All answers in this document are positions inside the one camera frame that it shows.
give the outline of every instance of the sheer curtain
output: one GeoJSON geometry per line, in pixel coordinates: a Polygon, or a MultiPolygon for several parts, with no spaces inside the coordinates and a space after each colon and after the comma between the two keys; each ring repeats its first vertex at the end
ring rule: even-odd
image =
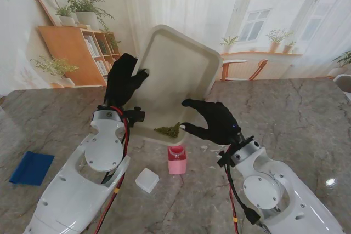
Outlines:
{"type": "Polygon", "coordinates": [[[225,36],[235,0],[126,0],[137,54],[150,29],[168,25],[217,49],[225,36]]]}
{"type": "Polygon", "coordinates": [[[332,60],[351,50],[351,0],[336,0],[303,56],[296,59],[286,78],[323,77],[333,67],[332,60]]]}

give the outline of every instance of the pink container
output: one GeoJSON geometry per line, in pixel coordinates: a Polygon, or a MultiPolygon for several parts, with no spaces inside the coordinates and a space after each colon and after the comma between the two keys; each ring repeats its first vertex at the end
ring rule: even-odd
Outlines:
{"type": "Polygon", "coordinates": [[[184,145],[168,147],[168,172],[170,175],[185,174],[186,151],[184,145]]]}

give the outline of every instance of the marble countertop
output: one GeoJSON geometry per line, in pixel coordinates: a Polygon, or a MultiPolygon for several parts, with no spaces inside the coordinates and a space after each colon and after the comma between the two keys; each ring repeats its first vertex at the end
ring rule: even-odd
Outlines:
{"type": "MultiPolygon", "coordinates": [[[[23,232],[42,192],[92,131],[92,113],[103,97],[102,87],[8,95],[0,106],[0,233],[23,232]],[[55,156],[41,186],[8,182],[26,151],[55,156]]],[[[351,233],[351,103],[333,81],[217,82],[208,100],[226,105],[244,135],[254,135],[271,158],[286,162],[351,233]],[[334,184],[327,184],[330,179],[334,184]]],[[[194,123],[205,121],[199,116],[194,123]]],[[[132,161],[100,233],[234,233],[228,182],[216,164],[221,146],[193,136],[185,144],[187,173],[169,175],[166,147],[132,136],[132,161]],[[160,176],[151,194],[134,182],[145,167],[160,176]]],[[[242,177],[233,170],[233,178],[239,189],[242,177]]],[[[236,210],[240,233],[263,233],[236,210]]],[[[94,232],[98,216],[84,233],[94,232]]]]}

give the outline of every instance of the plastic tray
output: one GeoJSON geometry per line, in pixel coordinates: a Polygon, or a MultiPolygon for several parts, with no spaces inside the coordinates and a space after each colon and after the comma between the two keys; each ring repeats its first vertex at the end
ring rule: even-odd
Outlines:
{"type": "Polygon", "coordinates": [[[132,134],[146,140],[176,146],[185,132],[169,138],[154,128],[191,122],[196,111],[181,105],[187,98],[202,100],[210,92],[222,65],[219,53],[165,25],[154,27],[134,69],[149,69],[150,76],[135,91],[126,108],[140,106],[145,120],[132,134]]]}

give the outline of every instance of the black glove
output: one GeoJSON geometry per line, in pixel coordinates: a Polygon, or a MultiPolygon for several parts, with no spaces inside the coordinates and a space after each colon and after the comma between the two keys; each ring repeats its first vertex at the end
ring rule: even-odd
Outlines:
{"type": "Polygon", "coordinates": [[[122,107],[149,76],[148,71],[143,69],[132,77],[137,61],[127,53],[115,61],[107,79],[105,105],[122,107]]]}
{"type": "Polygon", "coordinates": [[[186,132],[219,145],[229,145],[238,137],[241,128],[228,108],[221,102],[186,99],[182,105],[197,110],[208,125],[208,129],[205,129],[191,123],[182,123],[180,127],[186,132]]]}

